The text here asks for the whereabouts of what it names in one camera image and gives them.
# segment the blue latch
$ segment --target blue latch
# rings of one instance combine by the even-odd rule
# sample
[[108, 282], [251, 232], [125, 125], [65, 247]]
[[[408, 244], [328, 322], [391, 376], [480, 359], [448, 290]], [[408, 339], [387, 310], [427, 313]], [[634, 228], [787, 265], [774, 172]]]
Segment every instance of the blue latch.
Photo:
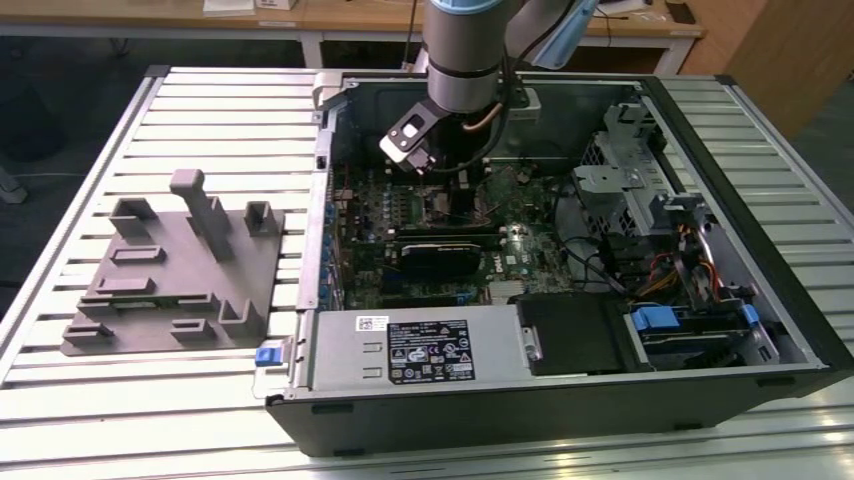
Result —
[[631, 314], [635, 323], [635, 330], [643, 331], [647, 328], [678, 328], [679, 319], [671, 307], [640, 307]]
[[751, 327], [759, 323], [759, 312], [756, 312], [756, 308], [752, 305], [744, 304], [739, 310]]
[[255, 366], [256, 367], [276, 367], [284, 363], [281, 358], [283, 348], [277, 347], [260, 347], [255, 350]]

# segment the floor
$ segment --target floor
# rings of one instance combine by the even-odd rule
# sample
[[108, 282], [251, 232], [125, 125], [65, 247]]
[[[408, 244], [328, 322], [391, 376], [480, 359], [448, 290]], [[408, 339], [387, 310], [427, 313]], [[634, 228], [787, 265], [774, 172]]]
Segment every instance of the floor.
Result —
[[[0, 315], [37, 260], [148, 65], [303, 66], [293, 42], [132, 40], [128, 47], [128, 55], [118, 57], [105, 39], [0, 38], [0, 78], [8, 74], [26, 78], [68, 137], [65, 148], [37, 162], [14, 163], [0, 157], [12, 175], [26, 175], [18, 181], [29, 191], [25, 203], [0, 204]], [[400, 64], [395, 48], [377, 50], [376, 44], [328, 47], [324, 55], [329, 66], [337, 66], [340, 59], [352, 62], [353, 58], [364, 68], [395, 68]], [[854, 159], [851, 112], [854, 83], [847, 83], [794, 142], [848, 208], [854, 207], [854, 190], [848, 188], [854, 179], [848, 164]]]

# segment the power supply label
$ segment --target power supply label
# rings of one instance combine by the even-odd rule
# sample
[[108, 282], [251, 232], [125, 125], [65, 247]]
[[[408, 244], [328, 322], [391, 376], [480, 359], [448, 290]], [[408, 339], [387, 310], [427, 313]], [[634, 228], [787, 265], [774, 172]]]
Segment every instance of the power supply label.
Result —
[[388, 380], [395, 385], [475, 379], [468, 322], [388, 324]]

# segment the robotic arm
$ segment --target robotic arm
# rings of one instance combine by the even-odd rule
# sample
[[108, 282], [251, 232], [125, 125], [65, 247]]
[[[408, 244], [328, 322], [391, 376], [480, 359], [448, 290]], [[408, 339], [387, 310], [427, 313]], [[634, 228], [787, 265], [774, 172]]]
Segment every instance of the robotic arm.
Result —
[[[515, 67], [525, 58], [544, 68], [565, 64], [596, 3], [425, 0], [428, 98], [415, 104], [380, 141], [385, 155], [404, 171], [455, 173], [488, 154], [507, 122]], [[508, 56], [516, 58], [512, 65]], [[499, 70], [504, 70], [500, 94]], [[483, 144], [483, 136], [473, 134], [495, 117], [499, 131]], [[473, 149], [477, 139], [483, 146]]]

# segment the motherboard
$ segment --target motherboard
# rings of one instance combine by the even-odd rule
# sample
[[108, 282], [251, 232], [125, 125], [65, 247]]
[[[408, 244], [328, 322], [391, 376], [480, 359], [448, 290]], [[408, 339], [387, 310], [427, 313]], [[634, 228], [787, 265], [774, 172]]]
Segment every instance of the motherboard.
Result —
[[[395, 180], [379, 169], [336, 175], [345, 309], [505, 304], [572, 289], [552, 222], [565, 177], [516, 160], [488, 165], [465, 192]], [[467, 214], [455, 194], [473, 197]]]

